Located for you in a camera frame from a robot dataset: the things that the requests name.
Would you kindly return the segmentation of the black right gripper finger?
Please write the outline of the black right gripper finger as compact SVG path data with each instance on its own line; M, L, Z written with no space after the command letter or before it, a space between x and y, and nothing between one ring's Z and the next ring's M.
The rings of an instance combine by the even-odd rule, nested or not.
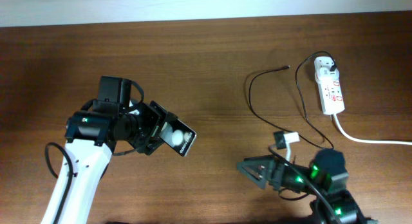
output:
M255 156L245 158L242 163L246 166L256 168L273 168L277 165L273 155Z
M237 166L237 170L244 174L248 179L254 182L260 189L264 189L267 184L267 172L260 165L254 166Z

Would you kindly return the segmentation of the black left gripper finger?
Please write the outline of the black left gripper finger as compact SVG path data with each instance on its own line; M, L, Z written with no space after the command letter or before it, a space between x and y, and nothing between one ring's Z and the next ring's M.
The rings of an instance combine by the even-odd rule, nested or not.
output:
M146 145L144 153L146 155L151 155L164 143L164 140L162 140L160 137L153 137L149 140L149 143Z
M150 106L153 107L160 114L161 121L163 122L172 122L178 119L177 115L166 110L163 106L161 106L154 100L151 101Z

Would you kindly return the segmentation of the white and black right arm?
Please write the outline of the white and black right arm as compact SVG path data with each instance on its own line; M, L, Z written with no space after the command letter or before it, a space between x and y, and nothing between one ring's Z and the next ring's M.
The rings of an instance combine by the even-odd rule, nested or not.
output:
M290 163L279 154L245 158L237 170L259 188L267 185L287 201L298 201L309 195L312 213L303 218L287 218L286 223L371 224L379 221L366 217L347 189L349 174L340 151L318 151L308 167Z

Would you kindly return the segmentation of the white USB charger plug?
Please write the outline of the white USB charger plug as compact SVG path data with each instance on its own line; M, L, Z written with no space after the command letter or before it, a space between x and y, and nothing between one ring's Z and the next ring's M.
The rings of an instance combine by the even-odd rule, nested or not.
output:
M339 70L331 57L316 57L314 60L315 80L317 83L339 79Z

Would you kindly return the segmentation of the white power strip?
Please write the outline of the white power strip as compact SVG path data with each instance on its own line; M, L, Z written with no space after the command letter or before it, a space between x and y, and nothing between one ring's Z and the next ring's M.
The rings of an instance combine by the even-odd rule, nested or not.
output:
M338 80L317 83L324 115L334 115L344 111L341 83Z

